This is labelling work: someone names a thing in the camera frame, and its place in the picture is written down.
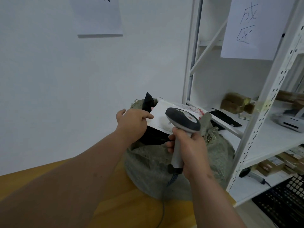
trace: white shelving unit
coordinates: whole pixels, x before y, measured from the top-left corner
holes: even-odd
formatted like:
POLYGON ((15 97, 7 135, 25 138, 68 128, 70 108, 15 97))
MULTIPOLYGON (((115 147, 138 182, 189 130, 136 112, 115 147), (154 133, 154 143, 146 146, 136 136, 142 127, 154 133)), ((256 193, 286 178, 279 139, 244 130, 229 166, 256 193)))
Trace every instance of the white shelving unit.
MULTIPOLYGON (((219 109, 227 92, 238 92, 255 99, 258 97, 250 121, 239 119, 238 115, 222 110, 242 124, 242 127, 231 127, 212 116, 214 121, 226 128, 220 133, 236 150, 226 190, 236 200, 237 205, 240 205, 269 188, 249 177, 240 178, 241 170, 304 143, 304 134, 278 125, 273 118, 274 114, 282 113, 291 107, 291 104, 275 100, 288 72, 293 68, 292 72, 300 73, 301 70, 297 69, 304 68, 299 65, 303 60, 301 58, 297 59, 299 62, 293 67, 298 55, 303 56, 304 53, 304 0, 296 1, 288 20, 285 37, 282 38, 273 61, 221 58, 220 49, 213 50, 215 46, 222 45, 230 2, 231 0, 203 0, 200 23, 192 22, 199 25, 196 62, 188 65, 183 103, 207 112, 212 108, 219 109), (222 12, 215 13, 211 11, 212 8, 220 8, 222 12)), ((265 179, 274 186, 289 177, 280 171, 265 179)))

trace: barcode scanner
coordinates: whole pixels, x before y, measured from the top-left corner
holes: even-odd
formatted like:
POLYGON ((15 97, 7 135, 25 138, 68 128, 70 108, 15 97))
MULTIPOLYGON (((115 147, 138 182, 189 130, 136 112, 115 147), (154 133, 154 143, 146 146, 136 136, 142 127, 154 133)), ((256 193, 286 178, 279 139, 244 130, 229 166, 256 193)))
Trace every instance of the barcode scanner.
MULTIPOLYGON (((184 130, 189 137, 191 137, 193 133, 201 130, 199 120, 187 111, 170 107, 166 110, 165 114, 176 128, 184 130)), ((184 162, 181 158, 180 142, 176 137, 171 164, 168 165, 168 172, 170 174, 181 174, 183 168, 184 162)))

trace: paper sign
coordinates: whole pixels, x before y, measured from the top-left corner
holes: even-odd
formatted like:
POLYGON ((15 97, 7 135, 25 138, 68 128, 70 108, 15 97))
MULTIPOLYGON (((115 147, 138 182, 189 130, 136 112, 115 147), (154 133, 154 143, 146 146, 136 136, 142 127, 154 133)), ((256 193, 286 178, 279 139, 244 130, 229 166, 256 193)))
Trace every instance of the paper sign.
POLYGON ((294 0, 232 0, 221 57, 273 60, 294 0))
POLYGON ((122 35, 118 0, 70 0, 79 35, 122 35))

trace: gray sack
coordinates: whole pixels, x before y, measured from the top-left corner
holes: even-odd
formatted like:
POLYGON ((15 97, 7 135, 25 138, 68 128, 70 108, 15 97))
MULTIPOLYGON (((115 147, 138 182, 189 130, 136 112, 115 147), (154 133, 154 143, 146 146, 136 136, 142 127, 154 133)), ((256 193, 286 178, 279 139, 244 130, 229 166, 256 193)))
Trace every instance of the gray sack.
MULTIPOLYGON (((136 100, 131 108, 141 109, 143 100, 136 100)), ((229 170, 232 167, 234 149, 210 122, 211 114, 202 116, 201 134, 204 136, 211 170, 222 187, 225 187, 229 170)), ((140 141, 133 143, 126 152, 125 168, 133 183, 147 195, 156 199, 192 200, 189 181, 183 174, 166 189, 166 183, 172 175, 167 172, 172 154, 165 144, 144 145, 140 141)))

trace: finger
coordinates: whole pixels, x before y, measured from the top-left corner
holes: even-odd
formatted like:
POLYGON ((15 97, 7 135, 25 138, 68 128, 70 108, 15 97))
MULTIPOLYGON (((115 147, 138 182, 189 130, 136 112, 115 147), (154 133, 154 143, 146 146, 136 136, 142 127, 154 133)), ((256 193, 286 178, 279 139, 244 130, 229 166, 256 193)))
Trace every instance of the finger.
POLYGON ((170 134, 168 136, 168 138, 171 140, 171 141, 175 141, 175 135, 174 134, 170 134))
POLYGON ((126 109, 122 109, 120 111, 117 112, 116 114, 116 121, 119 122, 120 119, 122 118, 123 114, 126 112, 126 109))
POLYGON ((179 141, 187 141, 190 139, 188 134, 184 130, 173 127, 172 132, 179 139, 179 141))
POLYGON ((165 145, 166 145, 166 147, 168 147, 168 148, 173 148, 174 145, 175 145, 175 142, 174 142, 174 141, 173 141, 173 142, 166 142, 165 145))
POLYGON ((174 149, 168 148, 168 152, 169 152, 169 153, 173 153, 173 152, 174 152, 174 149))
POLYGON ((197 139, 202 138, 202 136, 200 135, 199 132, 195 132, 192 134, 191 138, 192 138, 192 140, 197 140, 197 139))
POLYGON ((142 109, 140 110, 140 114, 143 119, 145 119, 145 118, 153 119, 154 118, 154 116, 152 114, 150 114, 148 111, 145 111, 142 109))

